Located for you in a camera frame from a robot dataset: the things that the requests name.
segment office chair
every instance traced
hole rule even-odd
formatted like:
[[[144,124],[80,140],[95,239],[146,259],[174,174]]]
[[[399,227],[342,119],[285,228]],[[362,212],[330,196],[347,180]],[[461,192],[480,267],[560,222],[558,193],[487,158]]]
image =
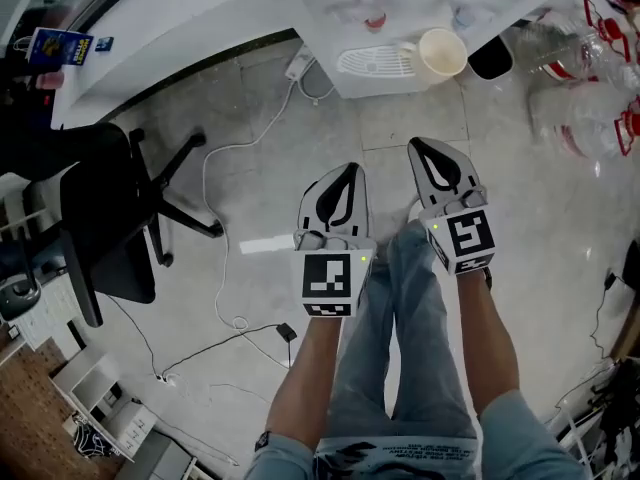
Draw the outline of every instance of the office chair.
[[[144,227],[149,229],[158,263],[165,267],[173,263],[173,255],[162,250],[159,214],[210,238],[221,236],[223,228],[219,221],[211,226],[202,224],[162,197],[189,152],[206,143],[203,134],[192,135],[151,180],[140,152],[143,130],[131,132],[127,141],[113,124],[89,128],[92,135],[119,134],[120,139],[62,176],[60,239],[82,314],[88,325],[99,327],[103,320],[96,291],[144,304],[155,299]]]

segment jeans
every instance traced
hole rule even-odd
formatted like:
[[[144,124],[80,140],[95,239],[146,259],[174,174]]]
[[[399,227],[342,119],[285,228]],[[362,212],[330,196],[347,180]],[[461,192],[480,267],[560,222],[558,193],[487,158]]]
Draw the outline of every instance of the jeans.
[[[431,266],[435,252],[418,221],[372,265],[353,334],[343,333],[325,437],[475,438],[447,339],[447,313]],[[389,418],[384,381],[393,316],[400,345],[398,397]]]

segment book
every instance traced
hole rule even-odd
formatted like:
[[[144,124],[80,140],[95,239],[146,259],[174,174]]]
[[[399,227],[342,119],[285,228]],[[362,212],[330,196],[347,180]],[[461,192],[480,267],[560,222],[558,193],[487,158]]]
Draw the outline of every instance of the book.
[[[92,41],[93,36],[80,32],[38,27],[31,38],[27,59],[29,64],[82,66]]]

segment floor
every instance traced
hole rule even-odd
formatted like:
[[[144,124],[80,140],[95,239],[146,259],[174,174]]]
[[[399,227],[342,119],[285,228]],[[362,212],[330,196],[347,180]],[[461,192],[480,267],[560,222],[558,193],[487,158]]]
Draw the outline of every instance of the floor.
[[[190,131],[204,129],[207,146],[188,158],[168,190],[194,216],[210,222],[202,202],[204,155],[261,133],[282,104],[284,71],[298,45],[297,40],[273,45],[201,71],[115,120],[127,131],[138,126],[147,131],[144,153],[152,174]],[[316,68],[306,82],[311,93],[329,87]],[[606,271],[621,272],[627,246],[639,234],[639,160],[636,155],[624,163],[603,163],[596,176],[588,162],[536,143],[525,92],[517,72],[490,83],[468,71],[425,93],[360,100],[333,93],[317,106],[294,91],[264,141],[209,162],[207,198],[231,242],[221,317],[230,323],[242,315],[252,327],[286,321],[301,336],[308,319],[292,301],[288,251],[243,254],[247,242],[293,232],[304,190],[349,161],[366,169],[373,235],[384,240],[402,224],[416,194],[405,145],[414,135],[447,141],[470,155],[488,188],[498,241],[493,296],[518,353],[525,397],[543,421],[553,416],[558,398],[597,371],[600,355],[589,334]],[[224,241],[163,226],[175,263],[170,269],[154,265],[156,302],[124,302],[153,348],[158,370],[233,334],[214,309]],[[463,377],[455,280],[438,268],[451,347]],[[600,313],[597,338],[605,348],[617,336],[629,303],[629,291],[616,283]],[[252,338],[276,362],[237,339],[176,367],[175,386],[166,386],[154,379],[151,356],[136,329],[107,299],[102,308],[104,326],[87,333],[116,358],[124,387],[177,427],[163,424],[215,471],[224,474],[225,454],[232,456],[240,467],[231,474],[240,477],[263,429],[268,401],[286,372],[287,347],[275,330]],[[292,344],[294,355],[299,344],[300,339]],[[393,347],[390,407],[399,373]]]

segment plastic bottle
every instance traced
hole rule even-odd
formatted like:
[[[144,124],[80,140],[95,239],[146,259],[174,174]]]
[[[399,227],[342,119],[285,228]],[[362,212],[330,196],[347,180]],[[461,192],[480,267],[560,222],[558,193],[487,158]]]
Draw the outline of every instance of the plastic bottle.
[[[544,72],[559,82],[598,80],[609,82],[620,89],[640,87],[640,71],[631,55],[629,40],[626,50],[615,20],[603,20],[605,37],[618,37],[616,47],[628,55],[614,50],[596,29],[579,20],[571,20],[563,30],[554,26],[531,23],[521,32],[515,47],[516,59],[528,72]]]
[[[640,100],[604,82],[580,82],[534,92],[534,132],[590,159],[626,156],[640,135]]]

